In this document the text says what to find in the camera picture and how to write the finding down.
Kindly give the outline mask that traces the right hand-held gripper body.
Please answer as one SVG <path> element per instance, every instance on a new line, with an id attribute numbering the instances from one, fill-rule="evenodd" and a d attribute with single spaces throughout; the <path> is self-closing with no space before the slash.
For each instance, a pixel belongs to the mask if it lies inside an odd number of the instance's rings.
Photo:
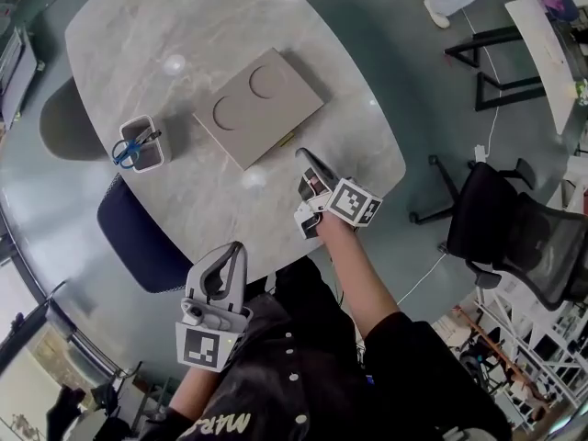
<path id="1" fill-rule="evenodd" d="M 334 191 L 313 191 L 300 181 L 302 201 L 294 212 L 294 220 L 305 239 L 318 236 L 316 226 L 323 214 L 330 212 L 354 229 L 367 227 L 382 204 L 382 199 L 350 179 L 341 178 Z"/>

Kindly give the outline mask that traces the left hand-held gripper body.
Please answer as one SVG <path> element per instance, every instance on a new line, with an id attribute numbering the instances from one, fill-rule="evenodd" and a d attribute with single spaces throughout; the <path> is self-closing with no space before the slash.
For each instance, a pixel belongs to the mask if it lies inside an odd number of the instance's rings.
<path id="1" fill-rule="evenodd" d="M 183 298 L 182 320 L 175 324 L 176 356 L 180 364 L 222 372 L 243 342 L 253 317 L 248 308 L 241 313 Z"/>

